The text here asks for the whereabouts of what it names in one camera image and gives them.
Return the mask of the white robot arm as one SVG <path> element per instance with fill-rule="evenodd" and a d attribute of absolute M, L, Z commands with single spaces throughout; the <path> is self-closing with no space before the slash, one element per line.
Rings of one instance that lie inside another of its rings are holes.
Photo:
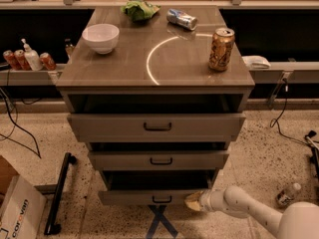
<path fill-rule="evenodd" d="M 220 211 L 236 218 L 251 216 L 276 239 L 319 239 L 319 206 L 310 202 L 295 202 L 281 213 L 235 185 L 198 191 L 184 202 L 195 211 Z"/>

